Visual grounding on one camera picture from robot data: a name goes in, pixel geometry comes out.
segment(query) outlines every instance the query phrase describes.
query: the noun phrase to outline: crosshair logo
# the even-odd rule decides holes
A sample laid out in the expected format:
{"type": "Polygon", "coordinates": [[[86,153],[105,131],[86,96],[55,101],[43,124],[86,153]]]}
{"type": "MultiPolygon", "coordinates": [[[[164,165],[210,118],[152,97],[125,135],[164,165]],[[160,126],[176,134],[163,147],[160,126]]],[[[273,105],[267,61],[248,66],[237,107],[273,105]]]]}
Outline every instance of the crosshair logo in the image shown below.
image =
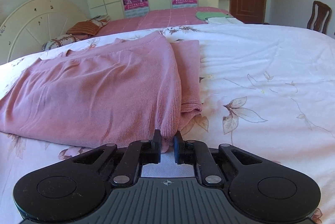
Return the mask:
{"type": "Polygon", "coordinates": [[[166,186],[169,186],[173,182],[167,179],[167,180],[163,181],[162,183],[164,183],[166,186]]]}

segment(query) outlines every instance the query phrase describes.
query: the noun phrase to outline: bed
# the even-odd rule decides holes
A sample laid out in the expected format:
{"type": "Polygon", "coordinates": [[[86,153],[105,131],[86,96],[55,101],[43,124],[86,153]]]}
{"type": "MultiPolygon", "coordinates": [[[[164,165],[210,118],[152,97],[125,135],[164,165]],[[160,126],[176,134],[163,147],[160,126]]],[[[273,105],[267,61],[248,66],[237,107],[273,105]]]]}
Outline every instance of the bed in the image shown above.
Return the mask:
{"type": "MultiPolygon", "coordinates": [[[[37,58],[54,58],[68,49],[99,47],[116,38],[134,40],[156,30],[169,42],[199,40],[203,110],[182,130],[184,140],[200,140],[213,148],[221,143],[233,144],[305,173],[318,183],[322,193],[313,220],[316,224],[333,224],[335,40],[307,29],[257,24],[145,28],[100,34],[3,64],[0,97],[37,58]]],[[[1,133],[1,221],[17,224],[22,219],[12,199],[19,178],[88,150],[1,133]]],[[[170,148],[159,165],[144,166],[142,175],[188,177],[193,175],[193,167],[177,166],[170,148]]]]}
{"type": "MultiPolygon", "coordinates": [[[[142,17],[110,21],[95,37],[147,28],[205,24],[196,18],[198,11],[229,14],[224,9],[210,7],[155,10],[142,17]]],[[[0,64],[41,52],[44,43],[85,20],[87,17],[79,8],[66,0],[30,0],[22,4],[0,26],[0,64]]]]}

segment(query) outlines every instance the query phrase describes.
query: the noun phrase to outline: folded clothes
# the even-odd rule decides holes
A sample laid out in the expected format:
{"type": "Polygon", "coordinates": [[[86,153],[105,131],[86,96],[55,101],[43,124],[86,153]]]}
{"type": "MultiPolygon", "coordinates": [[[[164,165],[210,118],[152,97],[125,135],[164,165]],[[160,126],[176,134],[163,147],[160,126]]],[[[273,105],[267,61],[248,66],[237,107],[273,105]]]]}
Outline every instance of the folded clothes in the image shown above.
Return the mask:
{"type": "Polygon", "coordinates": [[[211,17],[224,17],[224,18],[231,18],[232,16],[230,14],[225,14],[222,12],[197,12],[195,16],[200,20],[207,20],[211,17]]]}
{"type": "Polygon", "coordinates": [[[201,111],[199,41],[160,32],[38,59],[0,100],[0,131],[59,144],[119,147],[160,129],[165,151],[201,111]]]}
{"type": "Polygon", "coordinates": [[[224,18],[224,17],[211,17],[206,20],[209,24],[244,24],[242,21],[232,17],[232,18],[224,18]]]}

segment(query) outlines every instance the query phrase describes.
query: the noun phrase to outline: black gripper pad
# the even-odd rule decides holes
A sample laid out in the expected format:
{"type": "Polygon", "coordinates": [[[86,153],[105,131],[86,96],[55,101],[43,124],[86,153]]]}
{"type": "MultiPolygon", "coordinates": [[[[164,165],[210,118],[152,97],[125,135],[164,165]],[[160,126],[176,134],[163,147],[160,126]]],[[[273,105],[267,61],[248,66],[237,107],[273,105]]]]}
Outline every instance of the black gripper pad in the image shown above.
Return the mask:
{"type": "MultiPolygon", "coordinates": [[[[21,224],[35,224],[24,220],[21,224]]],[[[111,192],[101,207],[71,224],[258,224],[238,212],[219,189],[196,178],[146,178],[111,192]]],[[[313,224],[305,219],[300,224],[313,224]]]]}

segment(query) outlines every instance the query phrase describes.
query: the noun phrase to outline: orange pillow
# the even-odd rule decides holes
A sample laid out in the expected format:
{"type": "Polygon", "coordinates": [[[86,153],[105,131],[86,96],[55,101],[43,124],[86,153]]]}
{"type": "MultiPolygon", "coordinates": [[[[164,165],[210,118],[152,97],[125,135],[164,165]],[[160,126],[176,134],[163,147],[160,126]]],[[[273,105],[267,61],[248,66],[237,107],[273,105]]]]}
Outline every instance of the orange pillow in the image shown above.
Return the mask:
{"type": "Polygon", "coordinates": [[[94,36],[95,34],[98,33],[100,29],[101,29],[100,26],[97,26],[96,24],[90,21],[84,21],[76,23],[66,33],[72,35],[89,34],[94,36]]]}

